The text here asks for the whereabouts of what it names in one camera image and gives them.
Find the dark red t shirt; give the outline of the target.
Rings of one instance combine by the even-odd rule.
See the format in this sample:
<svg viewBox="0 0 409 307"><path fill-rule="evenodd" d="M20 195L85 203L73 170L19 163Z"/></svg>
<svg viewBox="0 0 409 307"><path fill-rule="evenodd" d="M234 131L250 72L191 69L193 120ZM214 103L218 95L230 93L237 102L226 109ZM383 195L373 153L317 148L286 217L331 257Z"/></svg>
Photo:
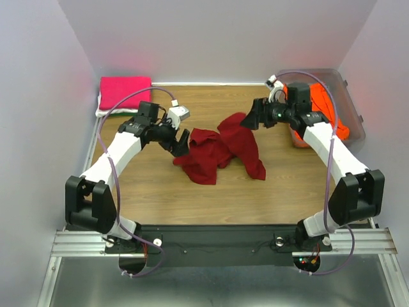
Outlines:
<svg viewBox="0 0 409 307"><path fill-rule="evenodd" d="M239 159L251 179L265 180L266 169L252 131L240 125L244 113L234 113L217 126L217 130L193 129L189 153L173 160L196 184L215 185L217 172Z"/></svg>

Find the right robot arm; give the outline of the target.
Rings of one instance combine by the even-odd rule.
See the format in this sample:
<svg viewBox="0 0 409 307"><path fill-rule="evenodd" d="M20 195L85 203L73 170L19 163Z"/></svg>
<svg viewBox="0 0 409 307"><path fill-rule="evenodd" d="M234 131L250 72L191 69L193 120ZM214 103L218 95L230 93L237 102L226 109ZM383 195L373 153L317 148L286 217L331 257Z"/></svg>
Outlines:
<svg viewBox="0 0 409 307"><path fill-rule="evenodd" d="M317 237L336 231L355 221L377 216L382 208L384 174L360 162L338 138L336 128L321 112L312 109L310 87L305 83L287 86L278 80L266 82L267 98L256 98L241 122L256 130L287 123L307 143L327 167L327 179L335 189L325 193L322 211L298 222L294 242L309 249Z"/></svg>

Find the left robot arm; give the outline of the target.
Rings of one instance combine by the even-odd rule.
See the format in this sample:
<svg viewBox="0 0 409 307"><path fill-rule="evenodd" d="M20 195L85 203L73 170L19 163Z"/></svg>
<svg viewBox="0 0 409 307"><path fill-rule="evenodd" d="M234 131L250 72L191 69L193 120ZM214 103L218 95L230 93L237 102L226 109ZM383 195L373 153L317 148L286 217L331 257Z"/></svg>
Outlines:
<svg viewBox="0 0 409 307"><path fill-rule="evenodd" d="M119 176L128 163L146 145L157 142L173 157L189 152L190 132L184 130L176 135L182 121L190 111L172 101L172 106L159 116L162 106L152 102L141 102L136 114L123 122L103 154L80 176L70 176L65 184L65 220L68 224L120 239L120 244L129 252L137 251L142 245L160 249L158 239L149 242L141 236L141 225L120 214Z"/></svg>

